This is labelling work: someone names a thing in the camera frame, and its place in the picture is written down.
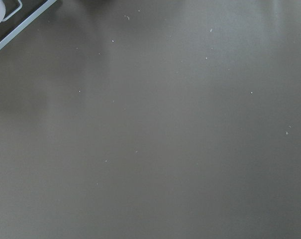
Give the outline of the pastel cup rack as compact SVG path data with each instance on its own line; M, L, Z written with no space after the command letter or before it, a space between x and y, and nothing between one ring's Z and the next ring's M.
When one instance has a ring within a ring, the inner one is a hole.
M55 2L55 0L3 0L6 12L0 23L0 50Z

